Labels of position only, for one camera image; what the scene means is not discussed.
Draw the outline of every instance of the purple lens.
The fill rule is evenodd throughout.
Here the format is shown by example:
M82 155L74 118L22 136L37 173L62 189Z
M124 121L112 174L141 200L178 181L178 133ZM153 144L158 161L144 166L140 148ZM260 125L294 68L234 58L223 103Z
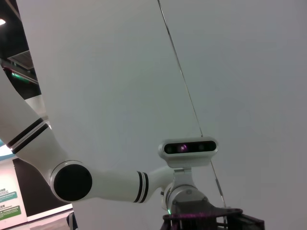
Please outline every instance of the purple lens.
M186 145L180 145L179 152L186 152L188 151L188 147Z

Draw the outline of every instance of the robotic arm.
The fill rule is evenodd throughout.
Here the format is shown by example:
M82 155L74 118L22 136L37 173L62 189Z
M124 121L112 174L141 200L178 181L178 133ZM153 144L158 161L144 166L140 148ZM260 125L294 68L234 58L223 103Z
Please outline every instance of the robotic arm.
M98 172L71 160L52 130L16 92L0 69L0 139L23 161L35 166L54 195L74 202L92 197L146 202L157 188L166 188L174 171L163 167L149 174L112 170Z

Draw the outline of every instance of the black joint cap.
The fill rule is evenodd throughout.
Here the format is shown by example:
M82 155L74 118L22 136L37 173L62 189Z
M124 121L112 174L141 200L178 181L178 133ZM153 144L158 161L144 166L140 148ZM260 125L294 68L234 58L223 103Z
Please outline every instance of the black joint cap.
M62 168L54 179L56 194L66 201L77 201L85 197L92 188L90 172L78 164Z

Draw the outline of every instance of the black stripe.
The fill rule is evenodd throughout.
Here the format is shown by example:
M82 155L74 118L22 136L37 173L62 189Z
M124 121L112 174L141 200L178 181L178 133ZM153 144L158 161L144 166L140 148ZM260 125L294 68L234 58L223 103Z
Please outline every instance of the black stripe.
M144 172L144 175L145 175L145 193L144 193L144 196L143 196L143 199L140 203L143 203L147 197L147 193L148 193L148 175L147 173Z
M6 146L10 149L14 144L16 144L21 138L23 138L25 135L27 135L29 132L31 132L36 126L38 126L40 123L42 123L44 120L42 118L35 121L33 124L31 124L28 128L26 128L24 131L22 131L20 134L18 134L13 140L11 140Z
M138 192L138 196L136 197L134 203L138 202L142 193L142 188L143 188L143 178L142 178L142 174L138 171L139 174L139 178L140 178L140 185L139 185L139 192Z
M44 130L46 128L48 128L49 125L47 125L46 123L40 127L34 134L32 134L31 136L29 136L26 140L24 140L24 142L22 142L20 145L18 145L15 149L12 150L12 153L16 154L18 153L24 146L26 146L27 144L29 144L32 140L34 140L36 137L38 137L38 135L40 135L42 132L44 132Z

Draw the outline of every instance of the green sign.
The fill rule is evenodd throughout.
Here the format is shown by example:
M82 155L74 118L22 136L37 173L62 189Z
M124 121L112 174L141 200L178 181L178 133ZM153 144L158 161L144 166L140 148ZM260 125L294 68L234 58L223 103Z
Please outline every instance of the green sign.
M0 203L7 201L7 200L12 200L17 198L17 193L16 192L12 192L12 193L8 193L5 195L0 195Z
M11 207L3 211L0 211L0 220L18 216L20 214L21 214L20 206Z

